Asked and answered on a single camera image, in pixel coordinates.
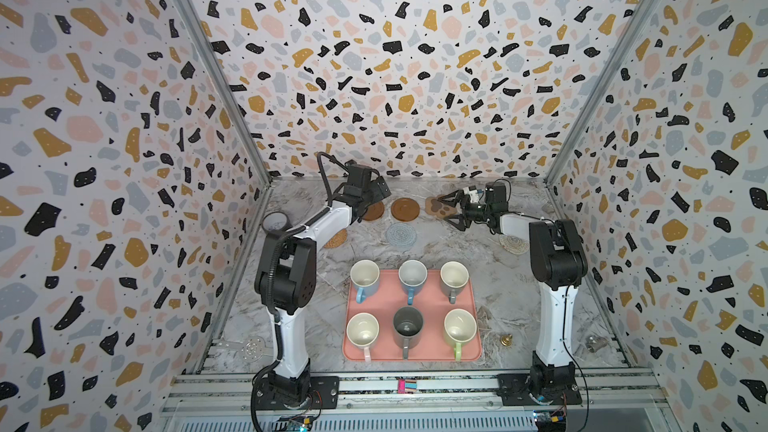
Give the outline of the brown wooden coaster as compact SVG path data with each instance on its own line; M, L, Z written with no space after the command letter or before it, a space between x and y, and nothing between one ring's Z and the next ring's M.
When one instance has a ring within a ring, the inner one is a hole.
M363 216L364 221L372 222L380 219L385 211L385 206L382 202L378 202L370 206Z
M420 206L414 199L399 198L391 205L391 215L397 221L411 222L420 215Z

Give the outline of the paw print wooden coaster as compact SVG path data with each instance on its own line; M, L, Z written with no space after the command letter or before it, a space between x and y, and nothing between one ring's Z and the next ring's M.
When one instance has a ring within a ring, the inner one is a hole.
M427 215L439 220L444 220L447 217L457 214L457 209L455 207L443 204L436 197L428 197L425 199L424 211Z

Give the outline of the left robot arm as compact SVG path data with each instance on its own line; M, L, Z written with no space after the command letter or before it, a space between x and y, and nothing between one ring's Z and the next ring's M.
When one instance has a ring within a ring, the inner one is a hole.
M340 165L335 157L321 153L319 166L324 159ZM274 358L256 374L255 392L271 393L282 406L299 407L311 396L303 309L316 288L318 250L391 195L375 169L353 160L340 168L346 178L336 188L320 170L326 203L302 224L269 231L258 262L254 290L271 319Z

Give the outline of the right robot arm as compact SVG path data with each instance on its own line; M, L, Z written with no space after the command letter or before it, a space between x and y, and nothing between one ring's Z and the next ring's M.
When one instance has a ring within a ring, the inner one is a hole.
M473 224L529 245L530 265L541 293L541 322L524 390L539 404L548 405L577 393L571 333L574 302L587 274L581 238L571 220L535 217L509 209L511 192L503 179L480 192L465 187L439 196L437 201L456 209L445 221L459 231Z

